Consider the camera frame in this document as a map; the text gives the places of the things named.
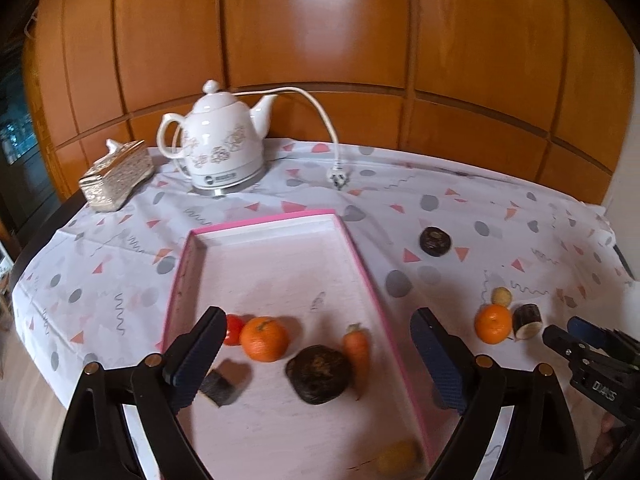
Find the white tablecloth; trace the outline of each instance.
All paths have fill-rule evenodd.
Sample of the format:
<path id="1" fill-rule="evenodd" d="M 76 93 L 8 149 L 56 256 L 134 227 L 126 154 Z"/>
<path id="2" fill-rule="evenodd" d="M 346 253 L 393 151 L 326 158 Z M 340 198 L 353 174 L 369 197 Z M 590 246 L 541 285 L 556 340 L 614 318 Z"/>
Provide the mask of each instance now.
<path id="1" fill-rule="evenodd" d="M 266 156 L 269 169 L 257 185 L 219 199 L 188 194 L 190 184 L 164 164 L 121 211 L 82 209 L 28 265 L 14 291 L 17 332 L 65 406 L 87 362 L 129 366 L 157 351 L 190 229 L 303 209 L 335 209 L 360 251 L 420 399 L 431 459 L 458 418 L 439 407 L 408 337 L 416 308 L 431 307 L 472 352 L 503 367 L 549 362 L 563 384 L 567 366 L 540 336 L 496 346 L 475 336 L 473 318 L 494 287 L 509 288 L 514 304 L 536 303 L 545 325 L 564 327 L 578 315 L 635 332 L 635 311 L 621 307 L 635 283 L 598 206 L 491 171 L 391 150 L 344 146 L 350 180 L 341 191 L 326 180 L 330 144 L 268 139 Z M 420 249 L 427 226 L 449 233 L 449 253 L 434 258 Z M 588 459 L 601 411 L 575 390 L 565 393 Z M 488 478 L 507 424 L 505 413 L 488 449 L 488 473 L 478 478 Z M 140 440 L 139 429 L 132 432 Z M 144 452 L 142 460 L 148 461 Z"/>

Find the brass screw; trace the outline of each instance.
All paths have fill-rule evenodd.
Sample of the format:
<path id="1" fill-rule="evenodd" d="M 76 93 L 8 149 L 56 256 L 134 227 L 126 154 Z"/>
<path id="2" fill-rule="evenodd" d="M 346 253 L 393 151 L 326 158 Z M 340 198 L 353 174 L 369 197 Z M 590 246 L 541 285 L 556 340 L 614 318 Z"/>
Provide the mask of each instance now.
<path id="1" fill-rule="evenodd" d="M 100 369 L 100 365 L 93 361 L 84 367 L 84 373 L 87 375 L 95 374 Z"/>
<path id="2" fill-rule="evenodd" d="M 552 376 L 554 374 L 554 369 L 546 364 L 546 363 L 540 363 L 538 365 L 538 371 L 543 374 L 545 377 L 549 377 Z"/>
<path id="3" fill-rule="evenodd" d="M 149 354 L 145 357 L 145 365 L 149 368 L 158 366 L 162 362 L 162 356 L 160 354 Z"/>
<path id="4" fill-rule="evenodd" d="M 494 360 L 488 355 L 479 355 L 476 357 L 476 364 L 481 368 L 491 368 L 494 365 Z"/>

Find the carrot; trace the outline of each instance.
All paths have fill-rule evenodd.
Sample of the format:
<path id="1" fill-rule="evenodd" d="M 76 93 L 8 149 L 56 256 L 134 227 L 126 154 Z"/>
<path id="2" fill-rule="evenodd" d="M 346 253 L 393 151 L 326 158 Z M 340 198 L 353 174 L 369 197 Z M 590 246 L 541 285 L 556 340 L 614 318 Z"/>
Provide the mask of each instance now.
<path id="1" fill-rule="evenodd" d="M 342 337 L 342 346 L 353 368 L 353 387 L 358 400 L 364 393 L 369 379 L 369 341 L 360 324 L 348 326 L 347 333 Z"/>

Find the teapot spout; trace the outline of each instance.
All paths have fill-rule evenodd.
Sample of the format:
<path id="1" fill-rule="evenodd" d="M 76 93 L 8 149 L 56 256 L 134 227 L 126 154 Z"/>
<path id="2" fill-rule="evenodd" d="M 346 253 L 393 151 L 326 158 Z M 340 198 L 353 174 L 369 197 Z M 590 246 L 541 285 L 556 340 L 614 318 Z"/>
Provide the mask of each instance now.
<path id="1" fill-rule="evenodd" d="M 269 133 L 271 105 L 273 105 L 273 100 L 277 96 L 277 94 L 265 95 L 250 110 L 251 122 L 254 124 L 255 133 L 261 139 L 264 139 Z"/>

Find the blue gripper pad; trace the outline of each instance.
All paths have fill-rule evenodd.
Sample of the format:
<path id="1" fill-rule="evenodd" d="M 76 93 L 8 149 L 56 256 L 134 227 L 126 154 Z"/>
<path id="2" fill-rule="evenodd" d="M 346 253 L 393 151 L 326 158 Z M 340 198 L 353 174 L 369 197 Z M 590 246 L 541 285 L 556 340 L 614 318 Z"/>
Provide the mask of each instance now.
<path id="1" fill-rule="evenodd" d="M 165 380 L 173 386 L 169 405 L 174 413 L 189 406 L 226 337 L 226 315 L 210 306 L 188 334 L 179 335 L 165 357 Z"/>
<path id="2" fill-rule="evenodd" d="M 594 348 L 604 348 L 607 345 L 607 333 L 581 317 L 573 316 L 566 324 L 566 330 L 575 338 L 584 341 Z"/>
<path id="3" fill-rule="evenodd" d="M 440 397 L 449 408 L 458 410 L 462 415 L 466 410 L 464 379 L 434 330 L 438 331 L 441 337 L 450 337 L 428 308 L 418 309 L 411 316 L 411 339 Z"/>

